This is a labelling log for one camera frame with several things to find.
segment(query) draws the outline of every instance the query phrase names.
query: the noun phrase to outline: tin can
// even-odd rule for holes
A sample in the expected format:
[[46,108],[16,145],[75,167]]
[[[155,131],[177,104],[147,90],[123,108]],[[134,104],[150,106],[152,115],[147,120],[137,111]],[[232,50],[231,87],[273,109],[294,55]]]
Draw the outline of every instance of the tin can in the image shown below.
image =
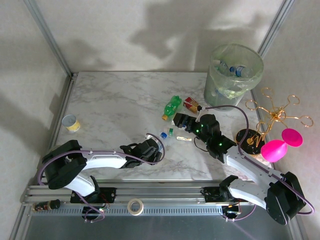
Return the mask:
[[62,119],[61,122],[62,122],[62,125],[66,129],[68,129],[68,131],[71,133],[78,131],[80,128],[80,123],[79,123],[78,119],[76,118],[76,116],[73,114],[69,114],[69,115],[64,116],[64,118]]
[[192,97],[189,96],[184,100],[183,106],[185,106],[188,110],[190,110],[194,114],[197,114],[199,103],[197,103],[196,100],[194,100]]
[[53,210],[53,209],[59,209],[59,208],[60,208],[59,199],[52,200],[52,201],[42,201],[32,205],[32,210],[34,212],[47,211],[47,210]]

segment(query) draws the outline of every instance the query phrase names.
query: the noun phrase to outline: marble table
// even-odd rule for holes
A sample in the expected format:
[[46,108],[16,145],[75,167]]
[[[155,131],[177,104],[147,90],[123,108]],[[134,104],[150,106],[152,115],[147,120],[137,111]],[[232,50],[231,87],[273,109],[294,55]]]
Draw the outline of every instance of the marble table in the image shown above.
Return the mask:
[[[173,95],[183,99],[191,96],[206,106],[206,76],[184,72],[80,72],[66,114],[74,114],[81,128],[69,133],[61,127],[57,145],[75,139],[86,149],[121,151],[121,145],[143,142],[145,133],[158,135],[171,124],[161,116]],[[238,106],[245,110],[254,128],[258,118],[255,111],[245,108],[249,99],[251,94],[247,92]],[[210,111],[219,121],[222,134],[230,139],[246,126],[237,109]],[[182,112],[192,115],[184,107]],[[175,139],[170,139],[165,158],[157,165],[144,163],[129,169],[94,168],[86,172],[97,180],[223,180],[229,175],[247,179],[243,173],[196,148],[193,142]]]

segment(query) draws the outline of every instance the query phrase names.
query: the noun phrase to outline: tape roll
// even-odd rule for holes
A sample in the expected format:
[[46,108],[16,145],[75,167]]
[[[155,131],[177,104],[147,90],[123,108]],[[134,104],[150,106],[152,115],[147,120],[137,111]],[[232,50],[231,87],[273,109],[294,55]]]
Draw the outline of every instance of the tape roll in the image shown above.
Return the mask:
[[[139,209],[137,211],[133,211],[132,208],[131,208],[134,203],[139,204]],[[142,214],[142,212],[144,211],[144,204],[140,199],[133,198],[128,202],[127,209],[128,209],[128,212],[132,216],[138,216],[138,215]]]

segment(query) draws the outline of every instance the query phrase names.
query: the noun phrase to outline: gray floor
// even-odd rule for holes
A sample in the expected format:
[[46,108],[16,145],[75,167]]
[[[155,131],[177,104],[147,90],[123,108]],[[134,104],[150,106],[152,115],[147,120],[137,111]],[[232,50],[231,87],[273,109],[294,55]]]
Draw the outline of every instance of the gray floor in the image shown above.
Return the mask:
[[33,216],[27,240],[291,240],[289,228],[279,225],[257,207],[252,216],[225,222],[221,216],[110,216],[84,223],[77,216]]

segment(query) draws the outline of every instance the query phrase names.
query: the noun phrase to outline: black round base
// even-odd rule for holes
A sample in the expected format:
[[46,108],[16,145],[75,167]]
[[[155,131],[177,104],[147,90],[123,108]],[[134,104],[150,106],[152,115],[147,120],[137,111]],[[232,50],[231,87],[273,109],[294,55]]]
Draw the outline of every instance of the black round base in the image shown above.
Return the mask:
[[[241,139],[244,137],[246,133],[246,130],[245,129],[242,129],[240,130],[236,136],[235,136],[235,142],[238,144]],[[250,144],[248,142],[249,139],[251,139],[253,136],[255,135],[254,137],[254,141],[251,142]],[[258,144],[258,147],[256,147],[256,144],[257,144],[257,139],[260,137],[260,133],[258,133],[256,130],[252,130],[252,129],[249,129],[249,132],[247,134],[247,136],[245,137],[242,145],[241,145],[241,149],[243,151],[245,151],[247,154],[250,154],[250,155],[258,155],[261,153],[261,148],[263,145],[265,145],[265,141],[260,141],[259,144]]]

